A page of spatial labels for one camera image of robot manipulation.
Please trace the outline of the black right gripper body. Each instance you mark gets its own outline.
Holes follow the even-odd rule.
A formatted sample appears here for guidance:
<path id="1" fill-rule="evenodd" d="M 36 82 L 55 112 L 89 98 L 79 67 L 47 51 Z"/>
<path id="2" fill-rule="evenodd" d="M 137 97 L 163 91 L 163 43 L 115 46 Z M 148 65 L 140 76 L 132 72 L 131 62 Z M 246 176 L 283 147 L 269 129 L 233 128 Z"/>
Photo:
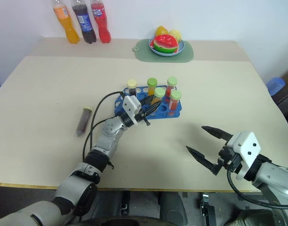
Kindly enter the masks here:
<path id="1" fill-rule="evenodd" d="M 223 160 L 223 167 L 226 170 L 230 170 L 231 172 L 238 174 L 242 168 L 242 157 L 239 153 L 236 153 L 230 149 L 227 144 L 228 142 L 225 143 L 219 152 L 219 156 Z"/>

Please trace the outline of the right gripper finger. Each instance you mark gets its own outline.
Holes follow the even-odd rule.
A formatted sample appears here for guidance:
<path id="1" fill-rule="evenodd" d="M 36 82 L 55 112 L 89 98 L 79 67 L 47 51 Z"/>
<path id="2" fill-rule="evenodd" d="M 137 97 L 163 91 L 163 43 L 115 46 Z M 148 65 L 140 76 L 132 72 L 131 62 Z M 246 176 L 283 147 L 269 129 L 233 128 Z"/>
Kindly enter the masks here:
<path id="1" fill-rule="evenodd" d="M 233 137 L 232 134 L 229 134 L 221 129 L 214 128 L 211 126 L 201 126 L 201 128 L 204 129 L 209 134 L 211 134 L 212 136 L 218 139 L 223 139 L 225 141 L 229 141 Z"/>
<path id="2" fill-rule="evenodd" d="M 208 161 L 202 153 L 196 151 L 195 149 L 189 146 L 186 146 L 186 148 L 197 162 L 199 162 L 201 165 L 210 170 L 214 175 L 218 174 L 219 169 L 217 164 L 213 164 L 210 161 Z"/>

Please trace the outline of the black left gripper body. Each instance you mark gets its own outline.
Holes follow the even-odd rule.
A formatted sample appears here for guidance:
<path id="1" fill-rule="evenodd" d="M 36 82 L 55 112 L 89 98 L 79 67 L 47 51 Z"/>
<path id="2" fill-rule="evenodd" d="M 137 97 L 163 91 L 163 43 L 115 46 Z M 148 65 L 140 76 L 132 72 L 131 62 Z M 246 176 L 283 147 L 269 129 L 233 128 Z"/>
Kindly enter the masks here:
<path id="1" fill-rule="evenodd" d="M 150 126 L 150 123 L 146 118 L 145 111 L 142 109 L 142 105 L 139 105 L 134 112 L 134 125 L 137 125 L 141 121 L 144 121 L 146 126 Z"/>

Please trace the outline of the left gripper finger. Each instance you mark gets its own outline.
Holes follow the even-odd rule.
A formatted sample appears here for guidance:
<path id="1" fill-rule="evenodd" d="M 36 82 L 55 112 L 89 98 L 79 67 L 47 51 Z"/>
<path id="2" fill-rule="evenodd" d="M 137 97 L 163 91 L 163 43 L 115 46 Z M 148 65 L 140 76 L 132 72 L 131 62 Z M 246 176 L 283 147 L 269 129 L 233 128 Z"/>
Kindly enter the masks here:
<path id="1" fill-rule="evenodd" d="M 161 102 L 162 102 L 161 100 L 158 102 L 155 102 L 147 110 L 144 110 L 143 111 L 144 116 L 148 116 L 151 113 L 154 113 L 157 110 L 157 108 L 160 106 Z"/>
<path id="2" fill-rule="evenodd" d="M 146 96 L 145 98 L 143 98 L 140 101 L 140 103 L 141 103 L 142 106 L 143 105 L 151 105 L 151 102 L 152 102 L 153 98 L 154 98 L 154 95 Z"/>

